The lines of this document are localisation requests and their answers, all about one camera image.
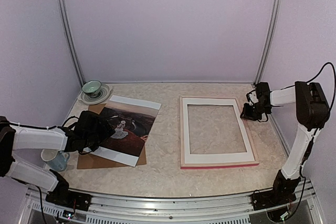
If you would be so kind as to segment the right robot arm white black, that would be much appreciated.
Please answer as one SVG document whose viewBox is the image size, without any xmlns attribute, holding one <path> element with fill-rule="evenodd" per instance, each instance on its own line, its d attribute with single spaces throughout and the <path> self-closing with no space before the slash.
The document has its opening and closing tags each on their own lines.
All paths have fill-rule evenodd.
<svg viewBox="0 0 336 224">
<path fill-rule="evenodd" d="M 322 86 L 317 82 L 296 81 L 292 87 L 271 91 L 267 82 L 260 82 L 246 98 L 240 117 L 251 121 L 261 122 L 271 114 L 272 108 L 286 104 L 296 106 L 297 133 L 281 174 L 286 180 L 298 179 L 317 136 L 330 117 Z"/>
</svg>

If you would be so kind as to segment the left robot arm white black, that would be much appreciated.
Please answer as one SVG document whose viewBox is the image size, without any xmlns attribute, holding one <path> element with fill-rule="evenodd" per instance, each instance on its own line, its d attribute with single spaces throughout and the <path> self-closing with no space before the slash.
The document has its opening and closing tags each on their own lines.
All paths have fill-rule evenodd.
<svg viewBox="0 0 336 224">
<path fill-rule="evenodd" d="M 37 127 L 22 125 L 1 117 L 1 177 L 10 177 L 52 191 L 53 197 L 66 206 L 73 201 L 73 193 L 66 181 L 53 171 L 15 157 L 20 149 L 46 149 L 81 153 L 88 148 L 96 151 L 114 133 L 107 120 L 91 112 L 81 112 L 70 126 Z"/>
</svg>

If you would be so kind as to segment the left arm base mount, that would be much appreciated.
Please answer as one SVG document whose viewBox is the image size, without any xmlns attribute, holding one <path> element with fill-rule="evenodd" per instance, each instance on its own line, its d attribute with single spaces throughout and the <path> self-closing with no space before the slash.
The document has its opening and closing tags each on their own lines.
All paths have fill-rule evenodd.
<svg viewBox="0 0 336 224">
<path fill-rule="evenodd" d="M 56 176 L 57 185 L 54 190 L 47 193 L 46 201 L 74 210 L 88 211 L 92 196 L 70 190 L 69 183 L 58 172 L 50 171 Z"/>
</svg>

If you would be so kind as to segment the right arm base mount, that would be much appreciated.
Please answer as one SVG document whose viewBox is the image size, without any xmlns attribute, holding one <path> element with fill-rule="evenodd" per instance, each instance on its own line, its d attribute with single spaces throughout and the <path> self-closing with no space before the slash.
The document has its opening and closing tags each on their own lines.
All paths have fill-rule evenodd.
<svg viewBox="0 0 336 224">
<path fill-rule="evenodd" d="M 280 206 L 295 201 L 295 189 L 301 182 L 301 177 L 286 179 L 281 170 L 278 171 L 272 189 L 267 191 L 255 190 L 251 198 L 254 210 Z"/>
</svg>

